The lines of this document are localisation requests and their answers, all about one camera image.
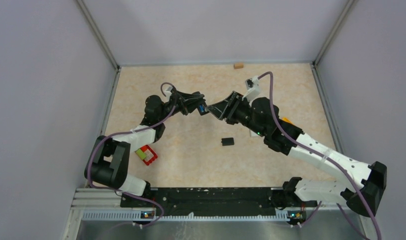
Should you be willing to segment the black battery cover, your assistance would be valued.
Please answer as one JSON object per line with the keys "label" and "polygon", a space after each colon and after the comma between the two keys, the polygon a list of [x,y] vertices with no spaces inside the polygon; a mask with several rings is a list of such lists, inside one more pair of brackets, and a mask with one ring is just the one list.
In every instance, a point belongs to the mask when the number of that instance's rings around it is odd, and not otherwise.
{"label": "black battery cover", "polygon": [[235,144],[235,140],[233,137],[225,137],[221,139],[222,146],[233,146]]}

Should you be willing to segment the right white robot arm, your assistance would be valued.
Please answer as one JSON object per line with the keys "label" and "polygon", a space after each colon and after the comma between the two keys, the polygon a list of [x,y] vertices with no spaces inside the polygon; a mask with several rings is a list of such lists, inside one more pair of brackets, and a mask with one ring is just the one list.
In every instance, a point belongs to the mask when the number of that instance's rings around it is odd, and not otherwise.
{"label": "right white robot arm", "polygon": [[334,182],[291,180],[284,192],[290,206],[302,201],[345,204],[364,217],[375,216],[387,186],[387,166],[355,160],[313,139],[301,128],[279,118],[279,108],[267,97],[249,102],[233,91],[226,99],[208,105],[207,110],[227,124],[241,124],[263,138],[269,149],[305,161],[335,177]]}

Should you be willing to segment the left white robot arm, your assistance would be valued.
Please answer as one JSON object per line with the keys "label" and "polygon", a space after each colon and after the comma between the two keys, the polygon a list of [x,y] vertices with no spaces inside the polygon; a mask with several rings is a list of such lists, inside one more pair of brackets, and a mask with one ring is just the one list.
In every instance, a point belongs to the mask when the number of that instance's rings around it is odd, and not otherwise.
{"label": "left white robot arm", "polygon": [[205,96],[200,92],[184,93],[172,87],[166,91],[166,102],[158,95],[145,100],[144,117],[140,124],[126,132],[101,135],[96,139],[84,169],[84,177],[90,186],[110,188],[132,194],[132,200],[140,207],[151,202],[147,181],[129,173],[130,154],[157,142],[166,127],[164,122],[177,113],[186,116],[204,109]]}

